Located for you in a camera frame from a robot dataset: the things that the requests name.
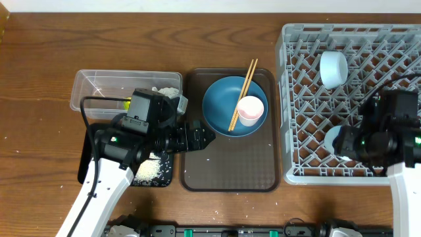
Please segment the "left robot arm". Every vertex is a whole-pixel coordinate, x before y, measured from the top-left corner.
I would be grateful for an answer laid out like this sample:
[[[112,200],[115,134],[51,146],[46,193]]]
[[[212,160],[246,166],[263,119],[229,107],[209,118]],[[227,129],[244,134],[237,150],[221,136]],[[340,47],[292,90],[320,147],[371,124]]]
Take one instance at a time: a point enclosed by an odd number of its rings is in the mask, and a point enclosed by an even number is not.
[[[173,99],[137,88],[127,99],[127,113],[104,129],[86,124],[91,159],[83,186],[58,236],[102,235],[118,200],[151,153],[185,153],[205,149],[216,134],[202,121],[177,121]]]

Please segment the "dark blue plate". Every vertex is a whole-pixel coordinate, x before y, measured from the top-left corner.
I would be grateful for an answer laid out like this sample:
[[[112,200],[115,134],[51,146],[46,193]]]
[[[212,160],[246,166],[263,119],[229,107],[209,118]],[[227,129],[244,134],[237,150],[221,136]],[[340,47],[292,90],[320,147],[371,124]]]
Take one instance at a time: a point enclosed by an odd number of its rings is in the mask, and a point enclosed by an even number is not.
[[[247,95],[255,96],[262,101],[264,111],[261,118],[252,126],[244,126],[237,120],[233,131],[228,131],[239,93],[245,78],[227,76],[214,82],[205,92],[202,102],[203,116],[209,126],[219,134],[229,137],[244,137],[256,132],[265,122],[268,115],[268,100],[262,88],[251,82]]]

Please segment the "light blue cup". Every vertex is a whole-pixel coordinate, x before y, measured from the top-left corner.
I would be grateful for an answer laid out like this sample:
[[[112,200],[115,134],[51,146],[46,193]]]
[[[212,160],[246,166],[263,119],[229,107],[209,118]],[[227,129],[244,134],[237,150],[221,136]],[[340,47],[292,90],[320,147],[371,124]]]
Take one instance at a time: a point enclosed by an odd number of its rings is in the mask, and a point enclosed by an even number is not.
[[[324,147],[337,158],[350,161],[351,152],[349,150],[353,146],[353,130],[352,126],[334,126],[326,132]]]

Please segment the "light blue bowl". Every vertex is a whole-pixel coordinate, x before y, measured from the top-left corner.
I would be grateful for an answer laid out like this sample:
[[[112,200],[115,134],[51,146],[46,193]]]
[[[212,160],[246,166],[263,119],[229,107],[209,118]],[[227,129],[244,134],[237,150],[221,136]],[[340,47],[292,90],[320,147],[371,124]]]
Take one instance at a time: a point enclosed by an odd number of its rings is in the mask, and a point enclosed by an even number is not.
[[[343,53],[325,51],[320,58],[320,77],[327,90],[343,85],[347,81],[347,60]]]

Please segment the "wooden chopstick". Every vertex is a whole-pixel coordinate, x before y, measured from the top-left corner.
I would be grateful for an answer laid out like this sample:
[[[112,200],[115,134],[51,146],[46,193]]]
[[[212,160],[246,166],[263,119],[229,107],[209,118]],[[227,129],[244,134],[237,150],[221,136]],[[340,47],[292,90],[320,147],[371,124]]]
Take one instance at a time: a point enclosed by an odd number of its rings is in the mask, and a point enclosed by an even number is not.
[[[240,92],[240,94],[239,94],[239,98],[238,98],[238,100],[237,100],[237,103],[235,104],[234,113],[233,113],[233,115],[232,115],[232,119],[231,119],[231,122],[230,122],[230,125],[229,125],[229,128],[228,128],[228,131],[229,131],[229,132],[230,132],[230,131],[232,131],[232,130],[233,130],[233,127],[235,126],[235,125],[234,125],[234,122],[235,122],[235,116],[236,116],[236,114],[237,114],[237,104],[238,104],[238,102],[240,101],[240,99],[241,99],[241,98],[242,98],[242,96],[243,96],[243,92],[244,92],[245,87],[246,87],[246,85],[247,85],[247,81],[248,81],[249,75],[250,75],[250,73],[251,73],[251,69],[252,69],[252,67],[253,67],[253,63],[254,63],[254,59],[252,59],[252,60],[251,60],[251,64],[249,65],[249,68],[248,68],[248,71],[247,71],[246,77],[245,77],[245,79],[244,79],[244,82],[243,82],[243,85],[242,85],[242,88],[241,88],[241,92]]]
[[[256,65],[257,65],[257,61],[258,61],[258,59],[254,59],[254,63],[253,63],[253,67],[252,67],[252,69],[251,69],[251,73],[250,73],[250,75],[249,75],[249,78],[248,78],[248,81],[247,81],[247,85],[246,85],[246,87],[245,87],[245,90],[244,90],[244,92],[243,92],[243,96],[242,96],[242,98],[241,99],[243,99],[246,95],[247,95],[247,92],[248,92],[248,89],[249,89],[249,85],[250,85],[250,83],[251,83],[251,80],[252,80],[252,77],[253,77],[253,74],[254,74],[254,71],[255,71],[255,68],[256,68]],[[236,126],[236,123],[237,123],[237,118],[238,118],[238,109],[237,109],[237,114],[236,114],[236,116],[235,116],[235,122],[234,122],[234,125]]]

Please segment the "pink cup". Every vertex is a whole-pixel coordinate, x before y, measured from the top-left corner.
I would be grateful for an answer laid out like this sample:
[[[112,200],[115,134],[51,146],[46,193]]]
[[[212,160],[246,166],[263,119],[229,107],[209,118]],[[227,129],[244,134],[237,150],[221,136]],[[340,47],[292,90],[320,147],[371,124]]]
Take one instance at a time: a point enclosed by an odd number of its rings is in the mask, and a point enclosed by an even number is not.
[[[263,102],[255,96],[245,96],[237,104],[239,121],[244,126],[253,126],[264,113]]]

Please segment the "green yellow snack wrapper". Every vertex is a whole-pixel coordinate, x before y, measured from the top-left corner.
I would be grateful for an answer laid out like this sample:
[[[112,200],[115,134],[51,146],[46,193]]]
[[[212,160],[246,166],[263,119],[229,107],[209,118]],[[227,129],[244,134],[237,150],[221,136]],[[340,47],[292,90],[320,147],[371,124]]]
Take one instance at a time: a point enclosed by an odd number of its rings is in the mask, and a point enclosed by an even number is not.
[[[129,107],[130,107],[130,101],[123,102],[123,107],[124,107],[125,110],[128,110]]]

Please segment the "white paper napkin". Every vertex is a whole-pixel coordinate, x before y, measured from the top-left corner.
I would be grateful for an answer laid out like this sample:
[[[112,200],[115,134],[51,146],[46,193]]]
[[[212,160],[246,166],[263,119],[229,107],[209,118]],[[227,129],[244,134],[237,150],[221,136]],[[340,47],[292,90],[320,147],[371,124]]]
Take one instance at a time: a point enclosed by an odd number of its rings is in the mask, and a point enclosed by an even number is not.
[[[161,88],[161,89],[157,89],[156,87],[152,87],[152,90],[154,92],[157,92],[159,94],[162,94],[164,96],[169,97],[170,99],[174,99],[176,97],[179,96],[179,89],[176,88]]]

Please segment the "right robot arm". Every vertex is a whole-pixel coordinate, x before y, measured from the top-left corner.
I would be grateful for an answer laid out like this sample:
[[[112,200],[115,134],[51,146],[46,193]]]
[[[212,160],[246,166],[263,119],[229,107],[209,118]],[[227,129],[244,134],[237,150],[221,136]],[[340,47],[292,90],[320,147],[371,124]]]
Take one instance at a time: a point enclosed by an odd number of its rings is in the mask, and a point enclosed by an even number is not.
[[[393,199],[394,236],[420,235],[418,93],[386,90],[360,106],[360,126],[336,126],[327,147],[338,157],[383,167]]]

